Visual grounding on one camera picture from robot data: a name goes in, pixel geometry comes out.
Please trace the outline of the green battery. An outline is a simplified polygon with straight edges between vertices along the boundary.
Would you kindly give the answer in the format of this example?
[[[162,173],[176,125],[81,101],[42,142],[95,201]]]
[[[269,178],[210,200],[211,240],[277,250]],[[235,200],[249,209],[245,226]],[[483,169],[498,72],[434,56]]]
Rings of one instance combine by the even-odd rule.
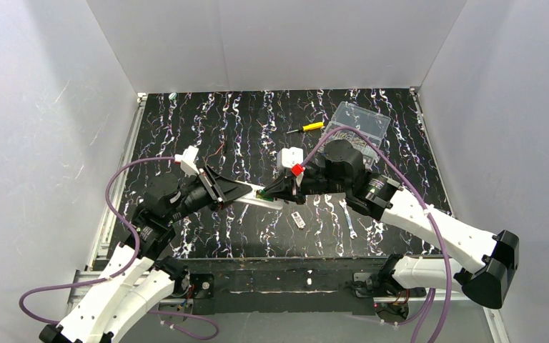
[[[275,198],[266,197],[266,196],[263,196],[263,195],[260,196],[260,199],[265,200],[265,201],[268,201],[268,202],[273,202],[273,201],[275,201]]]

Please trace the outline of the white remote control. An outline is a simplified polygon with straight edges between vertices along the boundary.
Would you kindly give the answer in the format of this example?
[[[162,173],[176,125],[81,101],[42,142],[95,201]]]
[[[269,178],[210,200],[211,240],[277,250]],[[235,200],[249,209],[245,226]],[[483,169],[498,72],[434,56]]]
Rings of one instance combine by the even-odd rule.
[[[261,195],[261,192],[264,189],[263,186],[250,184],[247,182],[241,182],[241,181],[236,181],[235,183],[246,185],[252,189],[248,194],[245,194],[242,197],[236,199],[235,202],[240,202],[243,204],[254,205],[254,206],[277,210],[277,211],[282,210],[283,206],[285,205],[285,203],[282,200],[263,197]]]

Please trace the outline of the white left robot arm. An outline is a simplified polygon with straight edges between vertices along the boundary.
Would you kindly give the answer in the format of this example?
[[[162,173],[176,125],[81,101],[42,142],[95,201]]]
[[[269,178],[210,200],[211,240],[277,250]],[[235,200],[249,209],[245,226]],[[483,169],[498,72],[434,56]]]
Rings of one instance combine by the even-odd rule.
[[[203,208],[220,210],[240,199],[255,199],[260,188],[232,181],[208,166],[185,169],[183,187],[144,195],[132,216],[129,240],[117,245],[99,278],[77,306],[42,329],[41,342],[119,342],[164,298],[192,298],[196,285],[188,266],[160,254],[175,236],[174,223]]]

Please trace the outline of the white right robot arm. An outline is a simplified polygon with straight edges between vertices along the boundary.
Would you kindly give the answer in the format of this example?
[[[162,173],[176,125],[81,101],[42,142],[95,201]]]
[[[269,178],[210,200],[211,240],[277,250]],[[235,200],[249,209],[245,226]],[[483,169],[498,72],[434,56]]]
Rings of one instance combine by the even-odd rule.
[[[331,141],[307,166],[294,164],[281,171],[262,195],[304,204],[308,195],[344,194],[354,212],[409,232],[449,256],[444,260],[393,254],[378,272],[353,281],[358,297],[449,287],[483,307],[500,309],[518,269],[518,236],[508,230],[483,231],[422,207],[407,187],[366,169],[362,158],[351,143]]]

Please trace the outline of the silver flat wrench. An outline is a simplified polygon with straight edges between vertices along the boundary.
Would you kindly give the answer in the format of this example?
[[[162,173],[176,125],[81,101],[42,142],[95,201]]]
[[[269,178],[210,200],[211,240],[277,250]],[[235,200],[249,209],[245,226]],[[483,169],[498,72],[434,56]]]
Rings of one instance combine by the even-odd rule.
[[[344,212],[344,215],[345,215],[345,218],[346,218],[346,221],[347,221],[347,225],[348,225],[348,229],[349,229],[350,238],[351,239],[356,239],[357,238],[357,232],[354,230],[354,227],[352,225],[352,218],[350,216],[350,212],[348,211],[346,201],[344,199],[340,200],[339,205],[341,206],[341,208]]]

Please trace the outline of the clear plastic screw box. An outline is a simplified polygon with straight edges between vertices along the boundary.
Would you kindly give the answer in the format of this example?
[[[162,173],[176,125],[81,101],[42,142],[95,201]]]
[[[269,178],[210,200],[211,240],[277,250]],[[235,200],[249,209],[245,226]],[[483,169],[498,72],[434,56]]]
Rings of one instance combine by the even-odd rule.
[[[388,116],[364,109],[348,101],[342,101],[325,127],[323,136],[326,136],[330,131],[340,126],[351,126],[361,131],[374,146],[380,148],[390,122],[391,118]],[[330,136],[319,148],[318,152],[322,154],[326,143],[336,139],[345,139],[356,150],[360,151],[363,154],[363,162],[366,169],[373,170],[376,163],[379,162],[379,155],[356,133],[348,130],[338,131]]]

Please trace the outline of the yellow-handled screwdriver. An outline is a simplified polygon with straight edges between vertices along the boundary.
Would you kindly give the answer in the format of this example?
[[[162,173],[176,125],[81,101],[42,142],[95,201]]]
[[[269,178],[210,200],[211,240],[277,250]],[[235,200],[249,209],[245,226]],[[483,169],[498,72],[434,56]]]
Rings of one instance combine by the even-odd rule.
[[[315,122],[315,123],[311,123],[311,124],[301,126],[298,129],[293,129],[291,131],[288,131],[287,134],[312,131],[312,130],[316,130],[316,129],[321,129],[323,126],[324,126],[324,123],[322,121],[319,121],[319,122]]]

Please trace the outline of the aluminium frame rail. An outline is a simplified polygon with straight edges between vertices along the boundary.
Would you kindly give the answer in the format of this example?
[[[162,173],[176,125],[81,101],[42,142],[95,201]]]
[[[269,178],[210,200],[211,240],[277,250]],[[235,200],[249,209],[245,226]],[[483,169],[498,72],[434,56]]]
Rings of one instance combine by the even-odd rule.
[[[132,244],[118,246],[98,278],[76,281],[68,286],[75,290],[87,287],[89,290],[81,301],[56,324],[58,337],[52,342],[118,342],[125,332],[145,313],[145,303],[129,307],[124,303],[134,283],[152,265],[152,260],[140,259],[139,235],[131,223],[120,214],[112,203],[112,197],[120,199],[122,187],[112,191],[121,174],[136,165],[130,160],[132,145],[137,136],[137,126],[146,106],[147,94],[139,93],[139,106],[132,123],[132,137],[128,140],[119,170],[107,183],[105,200],[112,215],[119,219],[131,233]]]

